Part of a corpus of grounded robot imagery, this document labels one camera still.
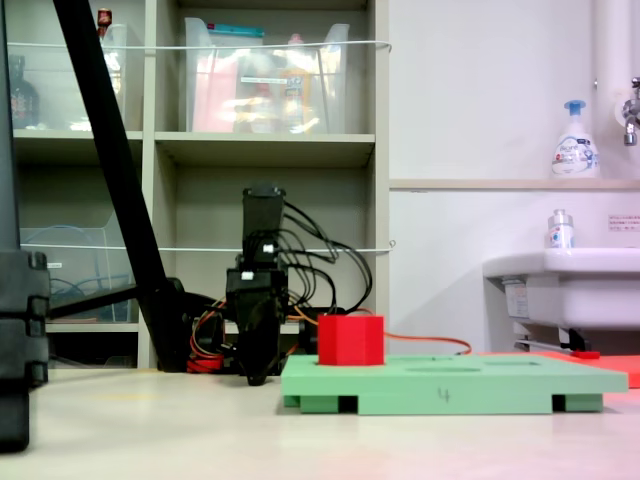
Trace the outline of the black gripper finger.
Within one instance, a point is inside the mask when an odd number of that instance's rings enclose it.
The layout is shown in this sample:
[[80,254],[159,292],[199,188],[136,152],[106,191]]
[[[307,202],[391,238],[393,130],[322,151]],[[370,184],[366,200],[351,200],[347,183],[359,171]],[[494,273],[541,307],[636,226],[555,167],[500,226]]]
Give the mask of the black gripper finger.
[[263,309],[261,315],[259,385],[264,385],[269,376],[280,374],[283,358],[281,326],[286,322],[287,313],[282,309]]
[[237,361],[250,386],[262,384],[262,359],[259,344],[258,323],[249,309],[239,309],[236,315],[238,326]]

